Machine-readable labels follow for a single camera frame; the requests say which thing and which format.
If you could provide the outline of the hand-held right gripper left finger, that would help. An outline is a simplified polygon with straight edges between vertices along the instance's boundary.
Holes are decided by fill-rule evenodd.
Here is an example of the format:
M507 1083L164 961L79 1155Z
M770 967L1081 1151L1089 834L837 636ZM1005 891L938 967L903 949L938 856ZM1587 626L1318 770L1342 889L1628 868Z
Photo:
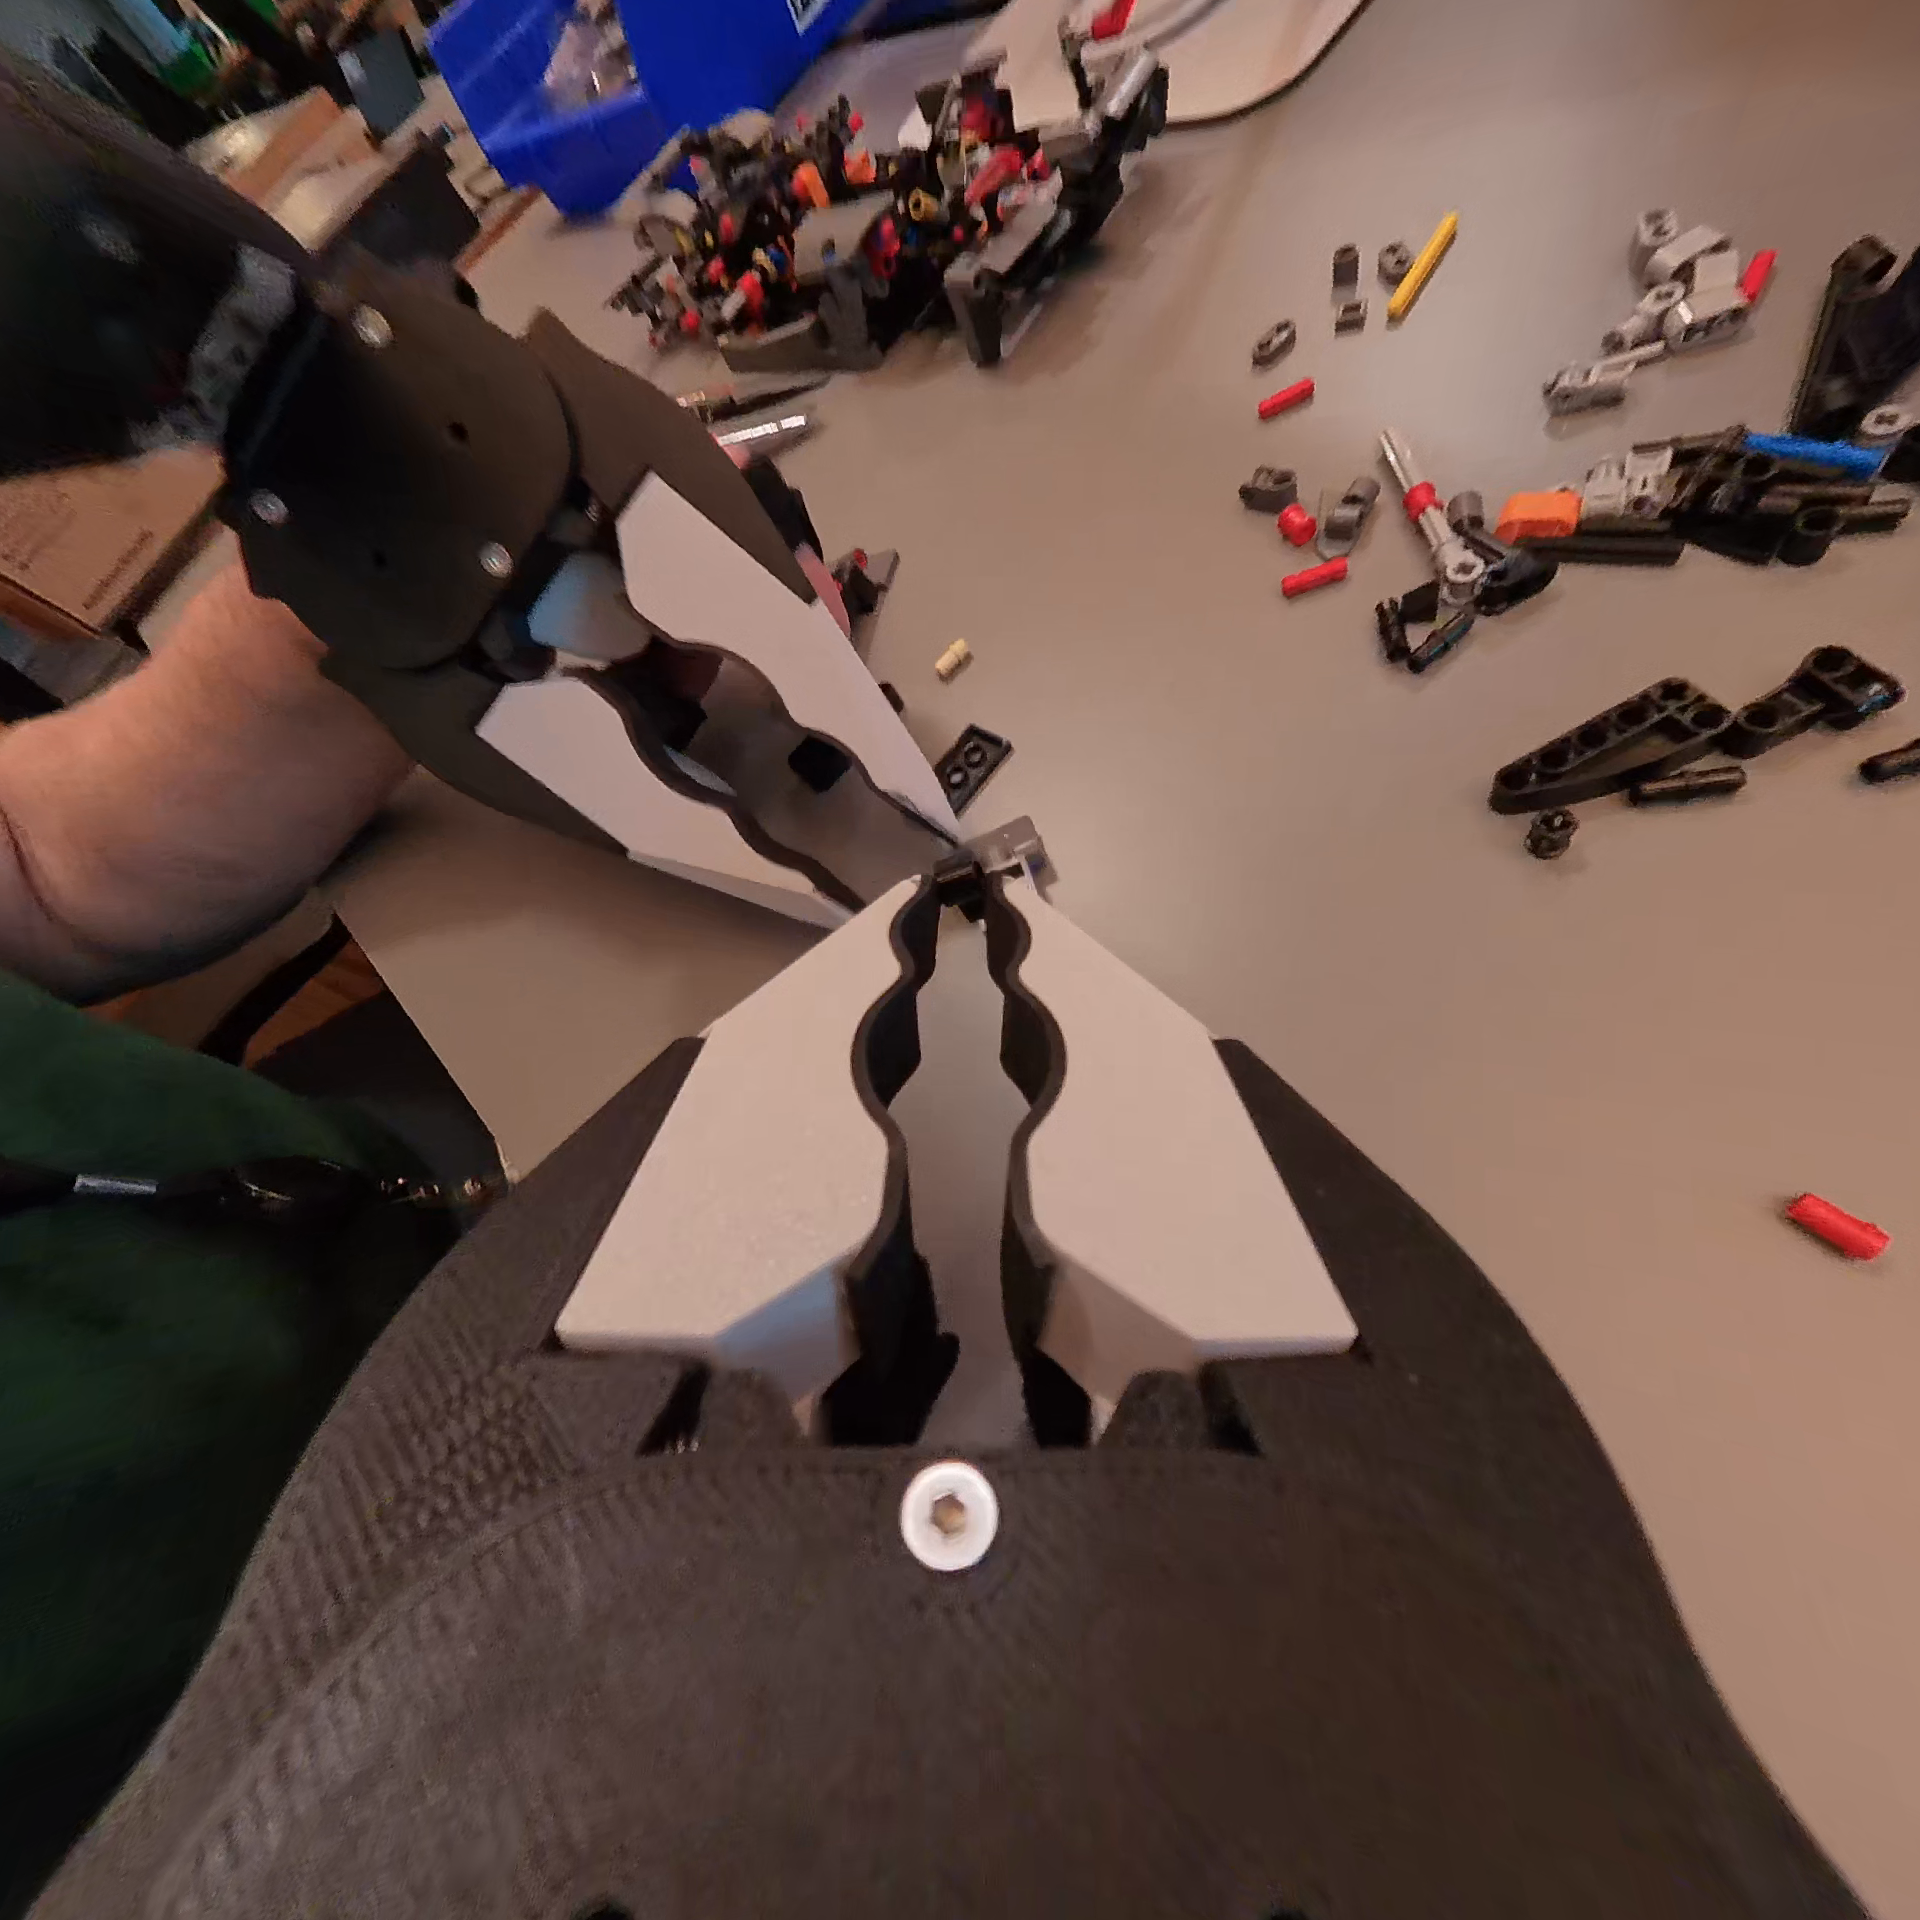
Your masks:
M572 1353L675 1353L918 1435L943 1329L891 1106L921 1067L941 900L903 880L702 1035L561 1311Z

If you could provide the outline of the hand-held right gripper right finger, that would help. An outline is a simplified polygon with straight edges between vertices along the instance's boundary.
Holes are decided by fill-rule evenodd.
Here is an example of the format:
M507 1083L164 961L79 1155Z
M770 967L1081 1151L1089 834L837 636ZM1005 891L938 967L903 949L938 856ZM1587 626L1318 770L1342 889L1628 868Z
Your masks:
M999 1253L1022 1370L1118 1403L1140 1375L1347 1353L1354 1312L1210 1028L1033 880L980 906L1027 1104Z

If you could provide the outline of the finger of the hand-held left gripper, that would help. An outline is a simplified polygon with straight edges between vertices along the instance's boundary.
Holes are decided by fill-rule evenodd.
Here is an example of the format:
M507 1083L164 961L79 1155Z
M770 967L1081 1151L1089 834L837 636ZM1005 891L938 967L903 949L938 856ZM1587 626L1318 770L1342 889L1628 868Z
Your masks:
M886 800L957 836L941 780L827 605L781 584L657 472L614 517L614 551L637 617L748 665L791 722L846 752Z
M475 735L645 868L814 929L862 911L823 863L767 834L725 780L669 751L603 674L506 689Z

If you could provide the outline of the grey lego block assembly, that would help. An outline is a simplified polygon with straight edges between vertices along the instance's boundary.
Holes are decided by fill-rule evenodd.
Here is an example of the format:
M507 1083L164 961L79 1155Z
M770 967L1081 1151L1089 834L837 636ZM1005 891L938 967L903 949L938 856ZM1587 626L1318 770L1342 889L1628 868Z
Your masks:
M969 836L962 851L985 877L997 877L1007 887L1022 883L1041 899L1049 897L1049 885L1057 880L1047 847L1030 816Z

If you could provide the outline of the person's left forearm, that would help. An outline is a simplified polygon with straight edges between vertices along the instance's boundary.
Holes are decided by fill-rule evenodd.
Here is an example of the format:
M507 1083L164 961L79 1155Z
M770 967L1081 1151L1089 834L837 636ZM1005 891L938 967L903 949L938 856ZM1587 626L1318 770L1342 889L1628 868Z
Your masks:
M3 969L97 1004L281 922L413 773L237 565L83 704L3 735Z

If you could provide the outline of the partly built lego car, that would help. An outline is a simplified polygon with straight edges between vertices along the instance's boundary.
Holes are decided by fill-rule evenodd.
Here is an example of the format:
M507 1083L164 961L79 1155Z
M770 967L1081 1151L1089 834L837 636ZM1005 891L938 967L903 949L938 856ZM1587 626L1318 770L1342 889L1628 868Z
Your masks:
M1165 131L1164 60L1119 47L1132 15L1060 16L1073 99L1049 121L994 55L921 88L891 151L869 144L849 96L791 125L740 111L675 133L637 179L637 264L609 308L660 353L706 345L745 375L870 371L935 324L994 368Z

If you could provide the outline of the cluster of black lego beams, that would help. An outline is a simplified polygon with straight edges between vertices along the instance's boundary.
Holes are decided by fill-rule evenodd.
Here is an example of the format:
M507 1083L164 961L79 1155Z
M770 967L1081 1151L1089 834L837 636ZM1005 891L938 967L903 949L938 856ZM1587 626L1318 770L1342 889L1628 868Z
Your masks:
M1551 860L1585 805L1668 809L1729 797L1749 761L1801 737L1854 735L1897 712L1906 692L1897 674L1841 642L1818 645L1745 704L1723 704L1692 680L1660 680L1498 768L1485 807L1525 818L1526 852Z

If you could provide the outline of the small red lego piece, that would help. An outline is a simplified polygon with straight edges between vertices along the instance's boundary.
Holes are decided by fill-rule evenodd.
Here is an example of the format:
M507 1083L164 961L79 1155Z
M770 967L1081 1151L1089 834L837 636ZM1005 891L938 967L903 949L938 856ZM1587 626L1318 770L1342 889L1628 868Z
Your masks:
M1891 1249L1891 1235L1882 1225L1814 1192L1797 1194L1785 1205L1783 1217L1847 1261L1873 1264Z

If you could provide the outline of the long grey lego axle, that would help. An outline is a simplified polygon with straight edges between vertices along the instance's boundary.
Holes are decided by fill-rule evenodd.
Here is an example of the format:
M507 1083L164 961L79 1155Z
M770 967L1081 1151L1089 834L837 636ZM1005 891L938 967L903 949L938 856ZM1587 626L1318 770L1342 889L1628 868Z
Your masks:
M1401 511L1428 548L1437 601L1445 609L1468 605L1485 578L1487 560L1471 539L1454 529L1441 493L1403 436L1382 427L1379 449L1382 466L1398 490Z

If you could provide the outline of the yellow lego axle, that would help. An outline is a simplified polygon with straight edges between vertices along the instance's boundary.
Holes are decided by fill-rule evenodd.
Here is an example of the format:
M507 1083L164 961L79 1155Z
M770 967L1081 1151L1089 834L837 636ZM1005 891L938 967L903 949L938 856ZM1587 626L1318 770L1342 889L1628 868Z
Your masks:
M1390 327L1403 324L1413 307L1423 297L1442 264L1449 259L1459 236L1459 211L1449 211L1437 226L1431 228L1423 244L1407 257L1403 273L1386 305L1386 323Z

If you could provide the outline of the pile of black lego pieces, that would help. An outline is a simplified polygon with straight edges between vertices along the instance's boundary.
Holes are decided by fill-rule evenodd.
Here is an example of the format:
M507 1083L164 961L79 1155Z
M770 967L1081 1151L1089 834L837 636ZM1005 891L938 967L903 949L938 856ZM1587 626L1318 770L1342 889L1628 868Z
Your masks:
M1889 458L1875 483L1783 472L1745 452L1745 433L1635 449L1601 466L1582 493L1578 536L1501 545L1477 497L1442 498L1445 512L1487 560L1462 609L1437 601L1428 577L1375 605L1382 661L1419 676L1471 632L1541 597L1564 567L1667 569L1689 548L1745 567L1810 567L1849 538L1879 538L1915 519L1915 464Z

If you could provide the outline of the black case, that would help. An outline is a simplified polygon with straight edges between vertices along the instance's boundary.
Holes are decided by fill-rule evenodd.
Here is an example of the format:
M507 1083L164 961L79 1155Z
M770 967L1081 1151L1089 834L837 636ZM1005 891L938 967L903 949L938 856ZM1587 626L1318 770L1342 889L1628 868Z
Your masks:
M363 253L397 273L451 269L481 231L478 212L452 180L446 140L415 133L311 253L325 266Z

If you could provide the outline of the cardboard box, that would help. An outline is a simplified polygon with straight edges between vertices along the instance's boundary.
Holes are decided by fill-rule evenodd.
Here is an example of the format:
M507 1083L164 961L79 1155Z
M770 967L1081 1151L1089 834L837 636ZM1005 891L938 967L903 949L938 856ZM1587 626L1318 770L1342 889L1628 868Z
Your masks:
M49 640L119 633L202 553L222 487L207 449L5 483L5 621Z

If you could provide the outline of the blue plastic bin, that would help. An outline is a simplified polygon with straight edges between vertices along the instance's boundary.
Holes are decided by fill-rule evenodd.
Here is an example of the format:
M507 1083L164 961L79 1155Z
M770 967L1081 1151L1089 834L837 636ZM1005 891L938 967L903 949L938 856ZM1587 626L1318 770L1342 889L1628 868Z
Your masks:
M636 83L561 104L545 74L563 3L462 3L427 29L468 133L507 188L534 188L567 218L619 201L681 128L774 108L870 8L862 3L619 3Z

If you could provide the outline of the cluster of dark grey connectors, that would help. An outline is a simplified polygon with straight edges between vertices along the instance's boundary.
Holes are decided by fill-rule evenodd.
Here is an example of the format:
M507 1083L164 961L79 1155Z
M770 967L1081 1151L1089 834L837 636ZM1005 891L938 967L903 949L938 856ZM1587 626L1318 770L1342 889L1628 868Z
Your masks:
M1413 250L1405 242L1390 242L1379 252L1375 276L1387 296L1393 296L1411 253ZM1371 308L1367 297L1361 296L1361 253L1354 244L1342 244L1333 253L1330 296L1335 339L1363 335ZM1268 329L1255 337L1250 348L1250 371L1261 375L1278 371L1279 362L1294 353L1295 344L1299 327L1294 321L1283 317L1271 323ZM1379 497L1379 483L1367 476L1351 481L1339 492L1324 493L1322 504L1315 511L1307 511L1316 517L1316 539L1313 551L1318 553L1322 560L1348 559L1374 514ZM1279 511L1287 507L1289 501L1305 504L1299 473L1294 469L1271 464L1257 466L1246 481L1241 481L1236 498L1246 512L1257 512L1273 522L1278 522Z

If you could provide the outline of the person's green shirt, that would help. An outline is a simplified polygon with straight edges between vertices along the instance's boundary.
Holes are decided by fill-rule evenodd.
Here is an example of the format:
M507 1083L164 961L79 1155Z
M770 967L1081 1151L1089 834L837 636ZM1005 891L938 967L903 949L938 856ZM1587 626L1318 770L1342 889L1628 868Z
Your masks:
M5 977L5 1164L173 1181L315 1161L315 1217L105 1196L5 1217L3 1873L26 1911L212 1640L307 1443L462 1220L374 1192L495 1153L396 997L257 1067Z

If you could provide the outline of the white book stand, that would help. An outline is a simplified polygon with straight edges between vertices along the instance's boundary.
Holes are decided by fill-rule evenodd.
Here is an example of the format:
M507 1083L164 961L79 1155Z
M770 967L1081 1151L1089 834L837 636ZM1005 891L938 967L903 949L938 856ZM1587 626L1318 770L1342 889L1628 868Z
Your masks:
M1079 41L1089 81L1155 55L1169 71L1169 120L1204 125L1283 93L1348 28L1361 3L1012 3L962 55L1012 96L1022 128L1079 112L1063 39Z

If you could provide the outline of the cluster of light grey connectors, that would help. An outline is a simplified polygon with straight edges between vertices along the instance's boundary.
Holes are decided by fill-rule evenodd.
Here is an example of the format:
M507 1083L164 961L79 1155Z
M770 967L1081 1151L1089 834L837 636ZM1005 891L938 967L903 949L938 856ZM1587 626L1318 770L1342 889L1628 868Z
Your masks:
M1598 357L1542 384L1548 418L1617 409L1644 371L1739 339L1779 269L1773 247L1745 252L1729 231L1687 225L1668 205L1638 216L1626 259L1636 297L1601 337Z

